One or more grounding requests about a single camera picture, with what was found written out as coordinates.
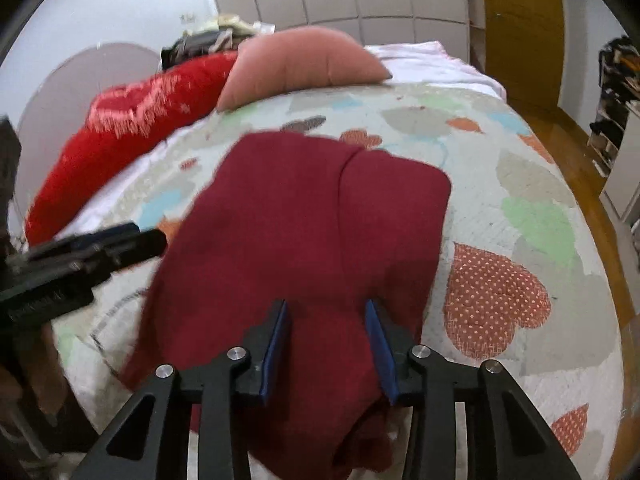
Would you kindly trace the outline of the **dark red garment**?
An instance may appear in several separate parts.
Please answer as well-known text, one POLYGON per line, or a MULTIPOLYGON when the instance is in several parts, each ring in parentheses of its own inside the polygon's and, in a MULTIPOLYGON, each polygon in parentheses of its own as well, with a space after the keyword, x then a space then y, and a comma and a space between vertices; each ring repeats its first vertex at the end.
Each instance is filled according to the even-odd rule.
POLYGON ((250 454, 282 479, 345 479, 393 461, 390 407, 364 325, 380 300, 419 336, 451 184, 423 162, 320 136, 242 136, 172 237, 120 379, 205 364, 284 300, 292 328, 250 454))

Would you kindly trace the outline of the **pile of clothes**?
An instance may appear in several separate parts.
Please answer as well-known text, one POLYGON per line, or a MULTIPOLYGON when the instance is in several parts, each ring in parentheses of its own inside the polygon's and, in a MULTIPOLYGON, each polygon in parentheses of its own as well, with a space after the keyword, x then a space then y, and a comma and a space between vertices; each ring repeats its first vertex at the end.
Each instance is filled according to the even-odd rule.
POLYGON ((243 41, 271 35, 276 25, 247 22, 238 14, 219 14, 195 30, 186 30, 170 47, 160 50, 160 69, 164 72, 192 58, 219 52, 234 52, 243 41))

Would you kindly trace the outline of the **heart patterned quilt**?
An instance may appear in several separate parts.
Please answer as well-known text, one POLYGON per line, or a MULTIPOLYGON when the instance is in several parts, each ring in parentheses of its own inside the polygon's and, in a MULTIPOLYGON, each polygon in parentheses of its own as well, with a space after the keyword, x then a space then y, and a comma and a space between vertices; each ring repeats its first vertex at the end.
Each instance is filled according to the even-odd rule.
POLYGON ((70 226, 178 228, 240 136, 290 130, 426 162, 450 179, 422 340, 463 364, 496 359, 584 479, 604 479, 620 426, 623 359, 610 286, 578 203, 502 99, 434 84, 309 90, 213 114, 114 179, 70 226))

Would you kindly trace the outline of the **round grey headboard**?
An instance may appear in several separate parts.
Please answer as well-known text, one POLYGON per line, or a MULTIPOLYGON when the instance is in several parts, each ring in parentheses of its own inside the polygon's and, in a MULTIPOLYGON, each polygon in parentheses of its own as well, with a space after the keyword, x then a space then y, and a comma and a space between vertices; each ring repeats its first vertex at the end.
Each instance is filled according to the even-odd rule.
POLYGON ((84 124, 102 91, 151 77, 160 55, 137 44, 98 44, 71 56, 44 78, 26 104, 17 134, 22 144, 14 208, 25 219, 66 141, 84 124))

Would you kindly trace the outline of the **red floral blanket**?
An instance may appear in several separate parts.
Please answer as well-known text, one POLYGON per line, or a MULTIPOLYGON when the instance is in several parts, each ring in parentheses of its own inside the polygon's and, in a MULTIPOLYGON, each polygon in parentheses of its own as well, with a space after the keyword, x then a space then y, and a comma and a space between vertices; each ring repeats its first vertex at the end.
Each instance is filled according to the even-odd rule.
POLYGON ((211 113, 235 60, 234 52, 200 56, 96 96, 29 206, 28 244, 52 240, 111 178, 211 113))

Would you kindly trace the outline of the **white fleece sheet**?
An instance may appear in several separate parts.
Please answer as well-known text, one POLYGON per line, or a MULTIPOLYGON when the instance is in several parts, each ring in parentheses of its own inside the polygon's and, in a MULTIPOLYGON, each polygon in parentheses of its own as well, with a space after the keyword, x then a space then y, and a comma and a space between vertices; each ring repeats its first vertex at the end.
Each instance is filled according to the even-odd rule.
POLYGON ((434 84, 469 89, 506 101, 500 82, 447 53, 439 41, 365 46, 392 74, 389 84, 434 84))

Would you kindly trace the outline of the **cluttered shelf rack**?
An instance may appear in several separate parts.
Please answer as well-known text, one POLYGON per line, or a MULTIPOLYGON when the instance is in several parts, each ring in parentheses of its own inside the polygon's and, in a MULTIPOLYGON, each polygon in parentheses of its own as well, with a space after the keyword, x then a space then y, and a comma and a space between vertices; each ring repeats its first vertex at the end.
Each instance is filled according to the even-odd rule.
POLYGON ((639 99, 639 50, 628 36, 614 38, 600 50, 599 88, 588 145, 597 156, 598 170, 607 177, 622 146, 630 104, 639 99))

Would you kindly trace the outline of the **wooden door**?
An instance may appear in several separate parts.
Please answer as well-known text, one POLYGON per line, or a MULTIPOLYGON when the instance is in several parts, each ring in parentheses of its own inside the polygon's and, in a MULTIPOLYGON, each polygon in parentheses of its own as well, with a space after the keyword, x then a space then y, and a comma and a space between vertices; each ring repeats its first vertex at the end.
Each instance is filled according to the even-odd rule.
POLYGON ((484 0, 486 73, 510 100, 551 110, 564 63, 562 0, 484 0))

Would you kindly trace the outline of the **pink corduroy pillow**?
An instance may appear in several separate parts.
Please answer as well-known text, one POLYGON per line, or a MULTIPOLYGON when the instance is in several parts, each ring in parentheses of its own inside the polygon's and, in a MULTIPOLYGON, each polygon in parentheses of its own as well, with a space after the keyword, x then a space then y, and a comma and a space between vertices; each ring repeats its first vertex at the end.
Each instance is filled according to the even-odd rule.
POLYGON ((380 84, 382 62, 344 32, 304 26, 242 42, 216 109, 231 112, 298 90, 380 84))

